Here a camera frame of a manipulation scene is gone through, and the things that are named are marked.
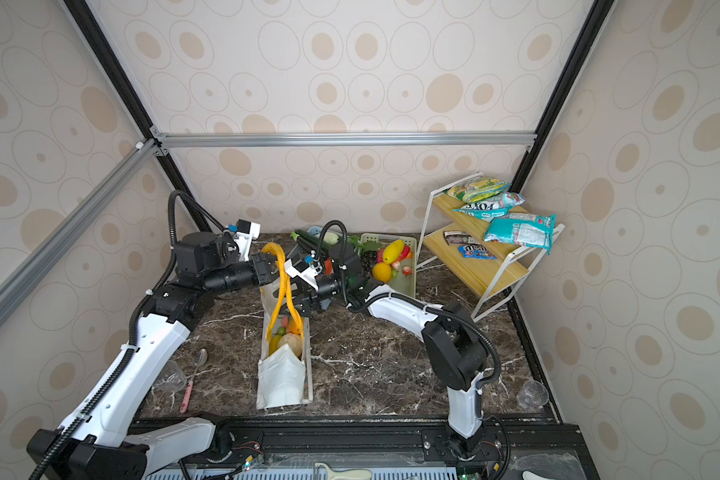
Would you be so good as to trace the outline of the orange mango fruit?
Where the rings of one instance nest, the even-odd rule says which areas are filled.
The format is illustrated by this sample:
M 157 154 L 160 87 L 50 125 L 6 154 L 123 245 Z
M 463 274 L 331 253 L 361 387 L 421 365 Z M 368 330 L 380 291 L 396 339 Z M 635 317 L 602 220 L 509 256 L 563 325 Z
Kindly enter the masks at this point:
M 272 355 L 279 348 L 279 343 L 282 337 L 287 333 L 285 327 L 279 327 L 277 331 L 272 335 L 268 343 L 268 354 Z

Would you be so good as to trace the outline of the white canvas grocery bag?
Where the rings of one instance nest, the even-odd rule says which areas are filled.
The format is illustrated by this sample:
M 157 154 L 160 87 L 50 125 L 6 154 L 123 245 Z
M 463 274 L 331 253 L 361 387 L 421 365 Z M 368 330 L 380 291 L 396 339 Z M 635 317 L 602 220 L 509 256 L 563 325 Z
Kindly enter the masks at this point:
M 271 410 L 280 407 L 307 405 L 314 400 L 311 369 L 309 319 L 302 316 L 292 301 L 292 287 L 285 271 L 286 255 L 281 246 L 269 243 L 264 253 L 277 257 L 279 278 L 260 288 L 264 309 L 261 352 L 258 361 L 256 408 Z M 287 333 L 299 334 L 304 340 L 302 356 L 297 358 L 288 346 L 268 354 L 268 343 L 279 327 Z

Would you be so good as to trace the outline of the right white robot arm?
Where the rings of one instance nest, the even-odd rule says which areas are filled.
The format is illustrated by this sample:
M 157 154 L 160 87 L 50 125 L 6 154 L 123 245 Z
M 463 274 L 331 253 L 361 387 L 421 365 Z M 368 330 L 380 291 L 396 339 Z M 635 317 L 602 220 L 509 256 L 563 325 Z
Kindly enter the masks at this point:
M 387 320 L 414 334 L 425 346 L 436 377 L 447 387 L 447 445 L 454 456 L 476 455 L 485 432 L 483 388 L 500 379 L 498 351 L 457 302 L 430 304 L 375 279 L 319 278 L 314 285 L 293 278 L 294 303 L 307 315 L 324 303 L 343 301 L 347 310 Z

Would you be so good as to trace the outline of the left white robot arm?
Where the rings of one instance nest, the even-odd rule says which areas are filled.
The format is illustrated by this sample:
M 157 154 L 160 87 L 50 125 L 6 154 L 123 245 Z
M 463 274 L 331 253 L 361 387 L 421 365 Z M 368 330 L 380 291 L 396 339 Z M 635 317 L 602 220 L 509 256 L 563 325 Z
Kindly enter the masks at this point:
M 182 459 L 215 450 L 211 419 L 190 417 L 146 434 L 130 425 L 164 366 L 189 338 L 217 292 L 234 292 L 284 278 L 284 258 L 270 252 L 247 261 L 214 259 L 182 276 L 171 259 L 158 284 L 133 311 L 128 340 L 84 401 L 54 430 L 38 430 L 27 445 L 33 479 L 143 479 Z

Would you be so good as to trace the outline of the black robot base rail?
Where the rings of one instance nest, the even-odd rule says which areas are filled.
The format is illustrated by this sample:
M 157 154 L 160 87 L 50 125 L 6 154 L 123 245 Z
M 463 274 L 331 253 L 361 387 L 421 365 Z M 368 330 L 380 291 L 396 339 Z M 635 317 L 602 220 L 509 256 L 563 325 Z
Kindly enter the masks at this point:
M 383 454 L 400 454 L 424 462 L 444 462 L 468 469 L 479 461 L 498 463 L 496 479 L 509 477 L 512 466 L 535 454 L 574 456 L 586 479 L 600 477 L 579 427 L 534 415 L 491 415 L 474 441 L 475 451 L 454 452 L 444 417 L 228 417 L 222 431 L 230 435 L 217 452 L 187 458 L 189 464 L 236 466 L 248 456 L 366 455 L 374 462 Z

